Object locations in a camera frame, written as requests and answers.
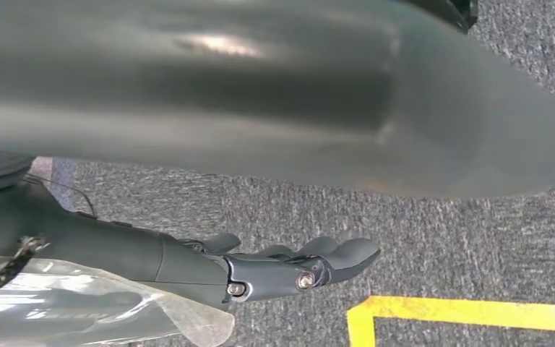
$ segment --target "wire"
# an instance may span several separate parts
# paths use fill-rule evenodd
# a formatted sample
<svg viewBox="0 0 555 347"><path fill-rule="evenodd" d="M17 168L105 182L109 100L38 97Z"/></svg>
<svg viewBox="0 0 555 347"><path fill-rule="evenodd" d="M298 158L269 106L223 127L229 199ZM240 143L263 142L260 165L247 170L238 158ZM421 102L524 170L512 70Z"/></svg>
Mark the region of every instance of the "wire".
<svg viewBox="0 0 555 347"><path fill-rule="evenodd" d="M97 217L97 213L95 211L95 206L90 201L90 198L88 197L88 195L86 195L86 193L84 193L83 191L81 191L79 189L76 189L74 187L67 186L67 185L62 184L62 183L58 183L56 181L52 181L51 179L46 179L46 178L43 178L41 176L34 175L32 173L27 173L27 175L31 176L31 177L35 177L36 179L41 179L43 181L50 182L50 183L55 184L57 186L65 187L65 188L70 189L74 192L80 193L84 197L84 200L86 200L86 203L88 204L88 207L90 207L90 213L92 214L92 216L95 217L95 218Z"/></svg>
<svg viewBox="0 0 555 347"><path fill-rule="evenodd" d="M46 240L41 237L23 237L14 257L0 270L0 289L16 278L31 258L47 246Z"/></svg>

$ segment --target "gray curved cover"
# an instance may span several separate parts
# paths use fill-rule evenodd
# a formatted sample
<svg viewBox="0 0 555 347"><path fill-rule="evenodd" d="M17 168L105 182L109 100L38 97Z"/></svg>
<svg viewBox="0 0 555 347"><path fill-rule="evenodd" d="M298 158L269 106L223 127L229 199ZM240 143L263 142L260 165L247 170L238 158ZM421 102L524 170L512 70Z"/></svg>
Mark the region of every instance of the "gray curved cover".
<svg viewBox="0 0 555 347"><path fill-rule="evenodd" d="M0 150L395 194L555 184L555 102L382 0L0 0Z"/></svg>

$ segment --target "clear plastic sheet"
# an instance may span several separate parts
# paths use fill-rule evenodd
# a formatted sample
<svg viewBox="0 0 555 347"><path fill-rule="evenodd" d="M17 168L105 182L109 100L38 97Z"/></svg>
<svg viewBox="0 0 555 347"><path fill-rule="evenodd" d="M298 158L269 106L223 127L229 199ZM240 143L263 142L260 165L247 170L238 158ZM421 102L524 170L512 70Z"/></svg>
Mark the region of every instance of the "clear plastic sheet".
<svg viewBox="0 0 555 347"><path fill-rule="evenodd" d="M9 258L0 257L0 267ZM232 314L62 260L33 259L0 290L0 347L113 346L184 335L224 343Z"/></svg>

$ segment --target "black braided cable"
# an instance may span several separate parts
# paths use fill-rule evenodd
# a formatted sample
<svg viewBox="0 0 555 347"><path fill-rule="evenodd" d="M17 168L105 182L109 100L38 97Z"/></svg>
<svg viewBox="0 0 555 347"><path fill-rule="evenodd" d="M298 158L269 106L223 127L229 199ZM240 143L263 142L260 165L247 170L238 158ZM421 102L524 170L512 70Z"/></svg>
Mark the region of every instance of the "black braided cable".
<svg viewBox="0 0 555 347"><path fill-rule="evenodd" d="M27 266L28 262L40 250L46 248L46 240L40 237L25 236L20 240L20 247L13 258L0 270L0 289L12 281Z"/></svg>

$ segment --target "gray carpet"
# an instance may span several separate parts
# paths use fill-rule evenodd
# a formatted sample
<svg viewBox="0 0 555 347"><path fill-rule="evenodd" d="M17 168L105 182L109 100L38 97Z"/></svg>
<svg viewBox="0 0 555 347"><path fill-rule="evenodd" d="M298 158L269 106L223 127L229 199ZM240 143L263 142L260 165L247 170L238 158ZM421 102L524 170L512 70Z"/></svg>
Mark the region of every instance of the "gray carpet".
<svg viewBox="0 0 555 347"><path fill-rule="evenodd" d="M555 0L481 0L473 36L555 96ZM91 192L102 218L180 237L230 232L244 240L244 251L323 234L381 245L382 256L357 280L237 307L226 346L346 346L345 312L370 294L555 304L555 188L449 202L167 168L57 160L54 170ZM381 346L555 346L555 333L430 322L385 320L377 334Z"/></svg>

